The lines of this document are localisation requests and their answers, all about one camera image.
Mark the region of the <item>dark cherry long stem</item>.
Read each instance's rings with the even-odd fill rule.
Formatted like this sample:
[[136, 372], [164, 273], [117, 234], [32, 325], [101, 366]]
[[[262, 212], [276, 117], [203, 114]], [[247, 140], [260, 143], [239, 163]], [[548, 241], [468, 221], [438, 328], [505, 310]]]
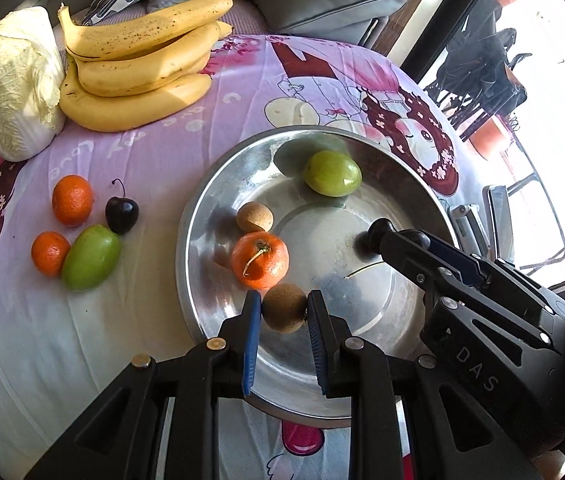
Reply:
[[104, 207], [109, 229], [118, 235], [125, 235], [135, 226], [139, 218], [139, 205], [136, 200], [126, 197], [126, 188], [123, 181], [115, 178], [111, 184], [119, 183], [122, 188], [122, 196], [111, 196]]

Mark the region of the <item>green jujube in bowl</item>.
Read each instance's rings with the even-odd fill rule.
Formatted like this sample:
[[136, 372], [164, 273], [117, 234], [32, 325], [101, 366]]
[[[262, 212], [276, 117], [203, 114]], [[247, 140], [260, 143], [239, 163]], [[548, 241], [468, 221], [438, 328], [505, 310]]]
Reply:
[[305, 164], [303, 177], [313, 191], [328, 197], [348, 196], [362, 184], [359, 165], [349, 155], [335, 151], [312, 155]]

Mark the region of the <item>stainless steel round bowl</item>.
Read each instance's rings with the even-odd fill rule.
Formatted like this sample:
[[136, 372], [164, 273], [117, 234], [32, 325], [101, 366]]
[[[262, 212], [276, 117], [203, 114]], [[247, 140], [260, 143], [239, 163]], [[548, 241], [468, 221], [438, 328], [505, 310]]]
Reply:
[[[349, 155], [362, 170], [351, 195], [330, 198], [309, 188], [302, 171], [315, 153]], [[239, 142], [203, 176], [186, 205], [177, 237], [175, 277], [191, 336], [217, 335], [246, 298], [230, 266], [239, 240], [239, 208], [268, 207], [274, 234], [288, 247], [286, 281], [322, 292], [328, 311], [344, 318], [353, 335], [389, 356], [411, 360], [424, 352], [421, 290], [386, 263], [353, 278], [345, 275], [377, 256], [362, 256], [356, 242], [371, 222], [388, 218], [397, 229], [420, 229], [456, 242], [449, 217], [409, 165], [363, 136], [327, 127], [272, 129]]]

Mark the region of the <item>yellow banana bunch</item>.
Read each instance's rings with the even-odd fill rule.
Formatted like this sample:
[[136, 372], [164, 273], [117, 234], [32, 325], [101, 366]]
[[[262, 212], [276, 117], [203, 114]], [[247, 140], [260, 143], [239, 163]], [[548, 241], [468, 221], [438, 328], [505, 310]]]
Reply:
[[211, 88], [203, 70], [212, 49], [232, 32], [221, 20], [230, 9], [232, 0], [188, 0], [130, 21], [85, 26], [62, 6], [62, 112], [85, 129], [118, 132], [198, 102]]

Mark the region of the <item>black folding chair outside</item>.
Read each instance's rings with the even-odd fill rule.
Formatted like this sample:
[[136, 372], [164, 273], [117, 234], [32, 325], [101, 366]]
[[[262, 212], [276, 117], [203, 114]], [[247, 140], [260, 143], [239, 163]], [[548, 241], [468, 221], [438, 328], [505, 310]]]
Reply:
[[511, 114], [527, 99], [513, 70], [529, 55], [510, 58], [517, 30], [496, 28], [505, 6], [515, 1], [477, 0], [445, 47], [447, 56], [435, 80], [426, 87], [428, 96], [451, 114], [452, 126], [465, 127], [461, 140], [468, 140], [491, 117]]

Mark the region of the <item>brown longan fruit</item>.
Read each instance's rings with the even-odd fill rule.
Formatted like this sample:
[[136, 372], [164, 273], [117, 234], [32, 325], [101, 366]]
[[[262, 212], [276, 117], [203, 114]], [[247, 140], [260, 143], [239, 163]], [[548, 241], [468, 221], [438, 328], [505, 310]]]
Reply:
[[265, 205], [258, 202], [243, 204], [237, 214], [236, 223], [238, 228], [245, 233], [268, 232], [273, 228], [273, 212]]
[[278, 333], [291, 334], [303, 325], [307, 310], [307, 295], [297, 285], [279, 283], [266, 292], [262, 316], [266, 324]]

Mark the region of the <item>pink cartoon print tablecloth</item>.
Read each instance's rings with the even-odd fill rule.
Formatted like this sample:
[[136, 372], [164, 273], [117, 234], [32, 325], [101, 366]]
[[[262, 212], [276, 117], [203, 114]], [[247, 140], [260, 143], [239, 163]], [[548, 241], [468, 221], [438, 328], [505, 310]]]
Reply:
[[191, 344], [176, 301], [177, 225], [220, 155], [272, 127], [378, 143], [443, 202], [473, 186], [457, 134], [387, 58], [336, 41], [232, 36], [205, 96], [115, 133], [67, 122], [23, 162], [0, 158], [0, 476], [21, 479], [140, 352]]

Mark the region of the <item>white napa cabbage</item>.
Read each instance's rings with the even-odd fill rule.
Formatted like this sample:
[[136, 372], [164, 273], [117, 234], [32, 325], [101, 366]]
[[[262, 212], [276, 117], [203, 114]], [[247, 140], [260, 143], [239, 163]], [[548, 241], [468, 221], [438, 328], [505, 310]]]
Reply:
[[64, 127], [64, 66], [49, 15], [41, 6], [0, 20], [0, 157], [22, 162], [51, 144]]

